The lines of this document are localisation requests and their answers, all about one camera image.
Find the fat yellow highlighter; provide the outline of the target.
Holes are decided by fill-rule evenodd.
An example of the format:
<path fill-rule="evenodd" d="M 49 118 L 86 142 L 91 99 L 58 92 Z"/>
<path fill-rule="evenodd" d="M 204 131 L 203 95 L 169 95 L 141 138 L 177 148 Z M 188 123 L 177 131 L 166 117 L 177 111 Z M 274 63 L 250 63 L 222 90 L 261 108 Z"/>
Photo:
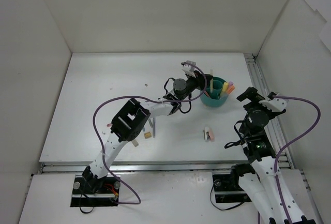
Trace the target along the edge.
<path fill-rule="evenodd" d="M 228 82 L 224 82 L 223 88 L 222 88 L 221 93 L 220 93 L 220 97 L 223 97 L 226 94 L 228 86 L 229 86 Z"/>

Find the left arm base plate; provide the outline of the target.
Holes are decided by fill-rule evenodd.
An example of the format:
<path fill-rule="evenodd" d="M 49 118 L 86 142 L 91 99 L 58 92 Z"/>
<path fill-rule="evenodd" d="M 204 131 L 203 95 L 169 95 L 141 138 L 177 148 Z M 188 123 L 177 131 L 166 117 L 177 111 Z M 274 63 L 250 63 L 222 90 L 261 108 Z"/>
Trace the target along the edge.
<path fill-rule="evenodd" d="M 92 189 L 82 176 L 76 176 L 73 183 L 70 207 L 118 206 L 121 184 L 114 177 L 105 177 Z"/>

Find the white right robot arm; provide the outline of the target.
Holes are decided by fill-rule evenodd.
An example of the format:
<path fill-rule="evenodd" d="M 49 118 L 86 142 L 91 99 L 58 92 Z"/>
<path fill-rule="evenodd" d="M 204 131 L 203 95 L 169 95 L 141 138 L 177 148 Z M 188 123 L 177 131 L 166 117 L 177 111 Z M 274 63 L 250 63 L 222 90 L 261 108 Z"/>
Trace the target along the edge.
<path fill-rule="evenodd" d="M 286 112 L 287 98 L 270 93 L 261 96 L 254 87 L 247 88 L 237 97 L 244 105 L 245 117 L 234 127 L 243 153 L 248 161 L 235 165 L 229 175 L 229 183 L 242 189 L 264 223 L 315 223 L 300 209 L 278 166 L 280 155 L 273 149 L 265 126 L 269 121 Z"/>

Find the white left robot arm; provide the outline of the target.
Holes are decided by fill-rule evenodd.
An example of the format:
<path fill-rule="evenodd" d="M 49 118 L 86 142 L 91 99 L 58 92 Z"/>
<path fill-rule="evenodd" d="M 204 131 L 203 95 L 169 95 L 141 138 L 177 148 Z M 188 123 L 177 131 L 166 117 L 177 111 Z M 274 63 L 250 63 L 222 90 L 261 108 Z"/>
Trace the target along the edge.
<path fill-rule="evenodd" d="M 111 131 L 106 142 L 101 142 L 101 151 L 97 158 L 85 168 L 82 177 L 85 187 L 93 193 L 103 188 L 110 166 L 122 148 L 133 142 L 145 125 L 158 116 L 169 116 L 181 110 L 182 102 L 192 101 L 192 92 L 201 93 L 210 86 L 213 76 L 195 70 L 186 73 L 187 79 L 174 79 L 173 89 L 166 90 L 157 101 L 144 97 L 127 96 L 128 101 L 111 120 Z"/>

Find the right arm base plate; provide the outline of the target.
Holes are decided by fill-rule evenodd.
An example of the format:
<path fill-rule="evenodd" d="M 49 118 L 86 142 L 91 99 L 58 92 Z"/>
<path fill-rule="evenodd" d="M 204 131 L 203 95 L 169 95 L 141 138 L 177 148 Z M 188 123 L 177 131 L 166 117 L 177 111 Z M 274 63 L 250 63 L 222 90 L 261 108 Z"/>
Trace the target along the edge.
<path fill-rule="evenodd" d="M 212 196 L 216 203 L 251 202 L 248 195 L 234 183 L 230 174 L 213 174 Z"/>

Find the yellow slim highlighter pen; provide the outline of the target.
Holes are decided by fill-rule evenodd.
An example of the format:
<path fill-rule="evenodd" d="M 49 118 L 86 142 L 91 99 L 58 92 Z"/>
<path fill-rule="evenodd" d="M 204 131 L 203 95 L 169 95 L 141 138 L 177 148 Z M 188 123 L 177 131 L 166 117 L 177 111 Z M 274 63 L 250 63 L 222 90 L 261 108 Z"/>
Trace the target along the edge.
<path fill-rule="evenodd" d="M 210 98 L 213 98 L 213 91 L 214 91 L 214 72 L 212 69 L 210 69 L 210 75 L 211 75 L 211 80 L 210 80 Z"/>

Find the orange capped clear highlighter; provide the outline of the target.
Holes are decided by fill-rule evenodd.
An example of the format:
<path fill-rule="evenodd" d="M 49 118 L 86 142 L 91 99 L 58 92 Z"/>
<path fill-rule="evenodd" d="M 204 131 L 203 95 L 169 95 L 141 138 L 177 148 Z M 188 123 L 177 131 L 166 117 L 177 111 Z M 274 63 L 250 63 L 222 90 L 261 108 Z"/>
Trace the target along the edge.
<path fill-rule="evenodd" d="M 230 93 L 233 92 L 234 89 L 235 89 L 234 85 L 231 85 L 231 86 L 227 89 L 226 93 L 227 93 L 227 94 L 230 94 Z"/>

